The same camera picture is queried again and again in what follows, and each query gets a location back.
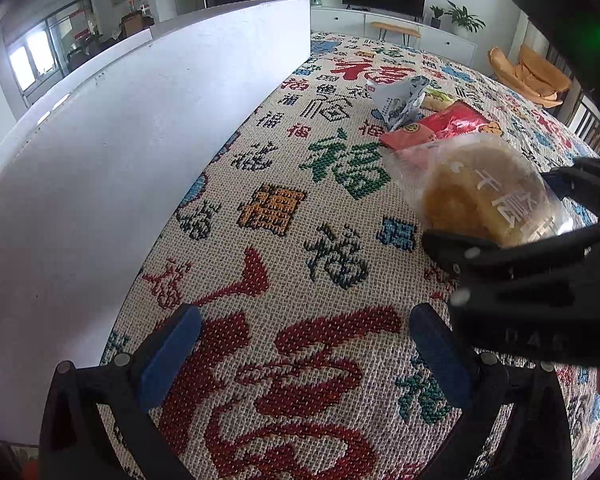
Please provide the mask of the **packaged milk toast bread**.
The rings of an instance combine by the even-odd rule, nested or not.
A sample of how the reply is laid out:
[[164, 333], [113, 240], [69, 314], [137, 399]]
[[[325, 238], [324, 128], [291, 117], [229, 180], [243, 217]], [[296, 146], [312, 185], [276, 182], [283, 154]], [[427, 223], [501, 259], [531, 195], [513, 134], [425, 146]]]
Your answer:
[[382, 163], [427, 229], [500, 247], [574, 229], [532, 162], [494, 134], [466, 133], [388, 151]]

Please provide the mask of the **blue white snack bag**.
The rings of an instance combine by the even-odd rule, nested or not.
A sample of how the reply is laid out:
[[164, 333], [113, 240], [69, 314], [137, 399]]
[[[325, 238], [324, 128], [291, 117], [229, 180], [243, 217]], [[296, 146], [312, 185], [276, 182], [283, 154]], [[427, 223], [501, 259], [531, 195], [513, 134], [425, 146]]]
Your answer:
[[425, 76], [413, 76], [392, 84], [370, 85], [372, 100], [389, 132], [414, 120], [424, 102], [429, 83]]

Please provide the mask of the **dark wooden chair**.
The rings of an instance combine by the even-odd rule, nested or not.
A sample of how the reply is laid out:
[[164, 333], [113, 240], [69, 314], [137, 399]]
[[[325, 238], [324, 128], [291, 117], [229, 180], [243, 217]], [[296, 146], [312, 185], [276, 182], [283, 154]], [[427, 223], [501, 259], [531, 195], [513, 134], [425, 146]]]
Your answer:
[[600, 110], [584, 93], [574, 108], [569, 130], [600, 155]]

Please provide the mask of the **orange lounge chair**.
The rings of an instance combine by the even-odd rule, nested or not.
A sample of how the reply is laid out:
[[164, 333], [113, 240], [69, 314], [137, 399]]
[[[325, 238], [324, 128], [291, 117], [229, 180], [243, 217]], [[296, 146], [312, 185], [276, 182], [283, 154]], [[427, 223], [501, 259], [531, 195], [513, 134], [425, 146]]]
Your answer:
[[509, 62], [499, 47], [488, 52], [488, 59], [501, 84], [544, 108], [562, 105], [559, 97], [571, 87], [571, 80], [561, 70], [526, 44], [520, 46], [517, 64]]

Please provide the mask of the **red snack packet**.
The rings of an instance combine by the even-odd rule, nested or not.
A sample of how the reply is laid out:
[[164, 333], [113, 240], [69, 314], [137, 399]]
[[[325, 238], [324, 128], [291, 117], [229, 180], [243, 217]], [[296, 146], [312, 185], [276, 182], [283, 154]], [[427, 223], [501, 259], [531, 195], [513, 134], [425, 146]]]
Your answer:
[[379, 142], [385, 148], [401, 151], [416, 145], [476, 132], [488, 125], [490, 122], [478, 110], [463, 101], [456, 101], [441, 112], [384, 133]]

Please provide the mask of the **yellow green snack packet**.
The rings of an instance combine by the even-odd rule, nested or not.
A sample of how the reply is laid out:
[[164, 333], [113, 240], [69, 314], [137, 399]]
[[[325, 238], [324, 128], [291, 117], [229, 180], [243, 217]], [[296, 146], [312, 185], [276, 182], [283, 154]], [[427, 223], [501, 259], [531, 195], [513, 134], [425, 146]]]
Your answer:
[[441, 90], [426, 88], [422, 99], [422, 108], [434, 113], [442, 112], [453, 105], [455, 101], [455, 98]]

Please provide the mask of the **patterned woven tablecloth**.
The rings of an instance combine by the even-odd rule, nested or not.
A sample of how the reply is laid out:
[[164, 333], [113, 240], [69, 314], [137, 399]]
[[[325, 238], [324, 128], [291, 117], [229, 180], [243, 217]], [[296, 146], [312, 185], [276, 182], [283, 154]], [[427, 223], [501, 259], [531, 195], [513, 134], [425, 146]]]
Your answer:
[[151, 416], [198, 479], [411, 479], [458, 411], [419, 357], [408, 311], [454, 281], [382, 166], [371, 84], [424, 75], [539, 170], [590, 154], [557, 119], [429, 52], [336, 32], [238, 128], [164, 227], [104, 359], [196, 304], [193, 355]]

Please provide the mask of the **potted green plant right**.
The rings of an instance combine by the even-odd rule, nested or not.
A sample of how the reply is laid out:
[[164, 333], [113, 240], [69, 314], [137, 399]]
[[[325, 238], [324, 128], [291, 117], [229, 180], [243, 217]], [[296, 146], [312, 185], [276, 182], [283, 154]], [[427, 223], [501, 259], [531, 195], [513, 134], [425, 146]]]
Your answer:
[[448, 3], [449, 9], [445, 11], [445, 14], [449, 15], [451, 23], [456, 27], [464, 28], [472, 34], [486, 27], [486, 22], [479, 18], [478, 15], [471, 14], [466, 6], [458, 6], [451, 0]]

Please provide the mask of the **white tv cabinet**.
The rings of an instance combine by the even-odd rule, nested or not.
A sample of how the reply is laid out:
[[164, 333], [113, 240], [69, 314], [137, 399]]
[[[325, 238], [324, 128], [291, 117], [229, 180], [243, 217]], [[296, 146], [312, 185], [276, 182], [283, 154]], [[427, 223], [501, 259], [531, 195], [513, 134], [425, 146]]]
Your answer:
[[466, 66], [471, 66], [477, 51], [471, 41], [440, 28], [360, 10], [312, 6], [311, 29], [402, 44]]

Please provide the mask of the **white cardboard box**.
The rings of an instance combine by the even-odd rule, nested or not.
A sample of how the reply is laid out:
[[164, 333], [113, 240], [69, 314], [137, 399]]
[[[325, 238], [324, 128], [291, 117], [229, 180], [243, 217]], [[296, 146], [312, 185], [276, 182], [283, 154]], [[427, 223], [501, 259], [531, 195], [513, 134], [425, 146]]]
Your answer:
[[0, 144], [0, 440], [38, 440], [57, 363], [99, 362], [190, 186], [310, 54], [308, 0], [181, 15], [42, 96]]

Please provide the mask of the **wooden bench stool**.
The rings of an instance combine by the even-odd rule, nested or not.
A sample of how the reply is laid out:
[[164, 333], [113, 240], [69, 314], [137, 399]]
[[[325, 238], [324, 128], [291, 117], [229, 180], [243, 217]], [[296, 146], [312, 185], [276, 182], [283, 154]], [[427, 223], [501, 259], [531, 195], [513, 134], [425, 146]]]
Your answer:
[[378, 39], [381, 41], [386, 41], [388, 35], [399, 37], [404, 47], [417, 47], [419, 40], [422, 39], [422, 34], [417, 28], [384, 22], [371, 22], [370, 28], [376, 30]]

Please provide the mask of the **dining table with chairs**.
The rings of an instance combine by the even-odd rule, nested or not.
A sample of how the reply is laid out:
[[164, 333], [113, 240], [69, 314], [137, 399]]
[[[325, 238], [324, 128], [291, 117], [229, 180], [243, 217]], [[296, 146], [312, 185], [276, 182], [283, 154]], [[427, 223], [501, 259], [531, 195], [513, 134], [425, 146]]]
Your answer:
[[68, 71], [73, 72], [102, 51], [155, 24], [156, 21], [151, 15], [135, 11], [126, 14], [109, 37], [95, 34], [89, 29], [86, 32], [80, 32], [76, 36], [76, 46], [66, 54]]

